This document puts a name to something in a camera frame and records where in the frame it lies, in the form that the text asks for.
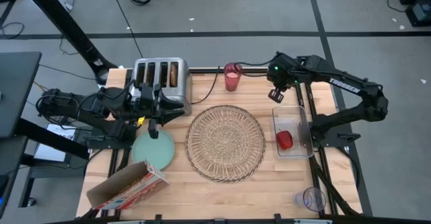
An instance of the wooden tabletop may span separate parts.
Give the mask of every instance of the wooden tabletop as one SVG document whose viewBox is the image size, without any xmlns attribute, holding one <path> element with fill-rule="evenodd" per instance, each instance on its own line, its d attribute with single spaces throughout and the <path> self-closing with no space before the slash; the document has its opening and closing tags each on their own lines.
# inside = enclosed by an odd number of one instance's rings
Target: wooden tabletop
<svg viewBox="0 0 431 224">
<path fill-rule="evenodd" d="M 214 77 L 215 74 L 193 74 L 194 102 L 207 95 Z M 123 87 L 124 80 L 124 69 L 111 69 L 107 86 Z M 273 86 L 266 78 L 242 76 L 238 89 L 229 92 L 225 90 L 224 76 L 220 74 L 211 95 L 200 104 L 193 105 L 191 116 L 181 116 L 163 127 L 175 142 L 174 159 L 162 170 L 170 185 L 140 202 L 134 209 L 121 211 L 121 219 L 154 219 L 156 214 L 162 214 L 163 219 L 272 219 L 274 213 L 280 213 L 283 218 L 318 217 L 314 212 L 297 207 L 292 199 L 294 193 L 312 186 L 308 160 L 274 157 L 276 146 L 271 130 L 271 110 L 280 104 L 268 98 L 271 89 Z M 328 84 L 313 83 L 312 92 L 319 114 L 336 112 Z M 294 89 L 284 95 L 282 105 L 298 105 Z M 258 170 L 235 184 L 215 183 L 201 177 L 193 170 L 185 153 L 186 135 L 194 117 L 209 107 L 221 104 L 249 111 L 259 121 L 267 141 L 265 156 Z M 311 119 L 307 104 L 306 111 Z M 146 127 L 141 127 L 138 134 L 145 131 Z M 86 192 L 107 178 L 111 154 L 112 150 L 103 150 L 88 164 L 77 216 L 90 209 Z M 353 209 L 361 212 L 349 159 L 336 149 L 327 148 L 326 154 L 333 185 Z"/>
</svg>

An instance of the round plate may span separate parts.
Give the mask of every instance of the round plate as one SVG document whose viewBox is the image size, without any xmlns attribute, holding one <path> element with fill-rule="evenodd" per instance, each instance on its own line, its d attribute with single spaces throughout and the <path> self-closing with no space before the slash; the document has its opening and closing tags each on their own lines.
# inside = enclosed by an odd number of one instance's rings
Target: round plate
<svg viewBox="0 0 431 224">
<path fill-rule="evenodd" d="M 136 138 L 132 146 L 133 163 L 147 160 L 156 169 L 166 167 L 174 157 L 175 146 L 170 135 L 159 130 L 159 138 L 152 139 L 150 134 L 143 133 Z"/>
<path fill-rule="evenodd" d="M 216 182 L 237 182 L 250 176 L 262 162 L 265 137 L 246 110 L 214 106 L 192 122 L 186 152 L 202 176 Z"/>
</svg>

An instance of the round wicker placemat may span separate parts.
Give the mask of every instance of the round wicker placemat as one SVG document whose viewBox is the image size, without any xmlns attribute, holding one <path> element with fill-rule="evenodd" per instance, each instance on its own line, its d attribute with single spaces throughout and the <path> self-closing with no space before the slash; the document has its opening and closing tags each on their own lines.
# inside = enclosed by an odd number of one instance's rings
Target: round wicker placemat
<svg viewBox="0 0 431 224">
<path fill-rule="evenodd" d="M 237 182 L 249 177 L 262 162 L 265 136 L 257 120 L 236 106 L 214 106 L 190 125 L 187 157 L 203 177 Z"/>
</svg>

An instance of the clear plastic cup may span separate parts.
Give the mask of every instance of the clear plastic cup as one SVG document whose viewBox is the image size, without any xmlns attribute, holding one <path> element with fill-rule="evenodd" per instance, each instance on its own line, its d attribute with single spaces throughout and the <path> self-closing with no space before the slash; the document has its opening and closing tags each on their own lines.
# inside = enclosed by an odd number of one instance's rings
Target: clear plastic cup
<svg viewBox="0 0 431 224">
<path fill-rule="evenodd" d="M 224 83 L 226 90 L 235 91 L 240 82 L 242 67 L 238 63 L 228 63 L 224 66 Z"/>
<path fill-rule="evenodd" d="M 326 206 L 326 197 L 321 190 L 315 187 L 307 188 L 306 190 L 294 195 L 294 202 L 302 208 L 307 208 L 310 211 L 319 212 Z"/>
</svg>

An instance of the box flap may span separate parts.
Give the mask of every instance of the box flap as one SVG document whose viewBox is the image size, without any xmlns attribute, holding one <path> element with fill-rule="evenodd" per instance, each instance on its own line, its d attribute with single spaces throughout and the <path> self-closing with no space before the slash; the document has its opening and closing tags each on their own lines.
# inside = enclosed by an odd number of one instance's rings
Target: box flap
<svg viewBox="0 0 431 224">
<path fill-rule="evenodd" d="M 147 165 L 144 161 L 128 165 L 113 174 L 101 184 L 87 191 L 87 197 L 93 208 L 110 200 L 133 181 L 148 174 Z"/>
</svg>

